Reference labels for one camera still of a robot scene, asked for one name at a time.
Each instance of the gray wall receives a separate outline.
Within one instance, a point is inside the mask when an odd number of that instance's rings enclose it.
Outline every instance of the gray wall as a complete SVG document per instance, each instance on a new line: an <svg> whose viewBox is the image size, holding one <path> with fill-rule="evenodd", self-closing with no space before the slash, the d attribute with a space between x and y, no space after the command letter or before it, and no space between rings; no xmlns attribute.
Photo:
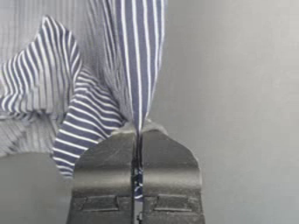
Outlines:
<svg viewBox="0 0 299 224"><path fill-rule="evenodd" d="M299 1L169 0L152 118L193 149L208 224L299 221Z"/></svg>

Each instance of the gray background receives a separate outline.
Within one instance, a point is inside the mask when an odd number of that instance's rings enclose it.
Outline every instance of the gray background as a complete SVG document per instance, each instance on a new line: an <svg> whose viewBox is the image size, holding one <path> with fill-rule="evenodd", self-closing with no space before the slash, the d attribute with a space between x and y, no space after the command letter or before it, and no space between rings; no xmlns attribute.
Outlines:
<svg viewBox="0 0 299 224"><path fill-rule="evenodd" d="M203 170L208 224L299 221L299 2L169 0L151 117ZM64 223L44 155L0 160L0 223Z"/></svg>

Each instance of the clamp jaw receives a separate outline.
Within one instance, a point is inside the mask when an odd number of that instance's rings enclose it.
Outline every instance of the clamp jaw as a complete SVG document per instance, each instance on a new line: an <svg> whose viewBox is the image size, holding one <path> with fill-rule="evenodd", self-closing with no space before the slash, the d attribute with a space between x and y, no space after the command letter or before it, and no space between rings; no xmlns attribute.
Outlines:
<svg viewBox="0 0 299 224"><path fill-rule="evenodd" d="M117 134L74 167L68 224L204 224L201 174L191 151L157 130ZM136 214L136 152L143 165L143 209Z"/></svg>

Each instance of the fabric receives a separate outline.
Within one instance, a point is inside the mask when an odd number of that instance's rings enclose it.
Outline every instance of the fabric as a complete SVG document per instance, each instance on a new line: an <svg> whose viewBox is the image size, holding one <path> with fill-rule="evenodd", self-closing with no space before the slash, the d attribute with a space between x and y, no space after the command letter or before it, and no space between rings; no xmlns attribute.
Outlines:
<svg viewBox="0 0 299 224"><path fill-rule="evenodd" d="M161 65L165 4L0 0L0 156L49 153L70 177L81 153L115 130L125 123L141 130Z"/></svg>

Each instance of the striped shirt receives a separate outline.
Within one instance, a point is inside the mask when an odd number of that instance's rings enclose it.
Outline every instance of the striped shirt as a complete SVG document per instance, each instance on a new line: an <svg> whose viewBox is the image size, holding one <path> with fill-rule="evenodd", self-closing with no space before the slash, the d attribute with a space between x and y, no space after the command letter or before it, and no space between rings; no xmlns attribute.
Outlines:
<svg viewBox="0 0 299 224"><path fill-rule="evenodd" d="M50 153L70 177L81 153L113 130L131 122L140 131L161 65L165 1L0 0L0 11L13 10L0 31L0 156Z"/></svg>

